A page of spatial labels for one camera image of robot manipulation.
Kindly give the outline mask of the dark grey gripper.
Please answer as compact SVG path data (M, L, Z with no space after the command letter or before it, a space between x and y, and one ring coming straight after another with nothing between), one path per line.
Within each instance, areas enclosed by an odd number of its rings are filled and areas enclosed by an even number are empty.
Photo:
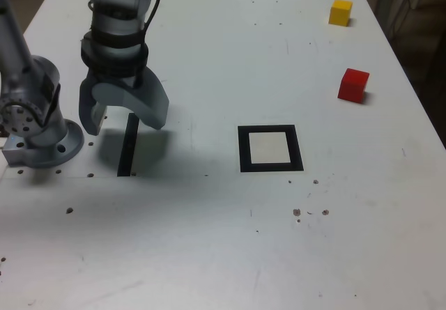
M160 130L166 123L169 99L150 69L131 77L89 71L79 88L79 118L88 134L99 135L106 106L129 109L144 125Z

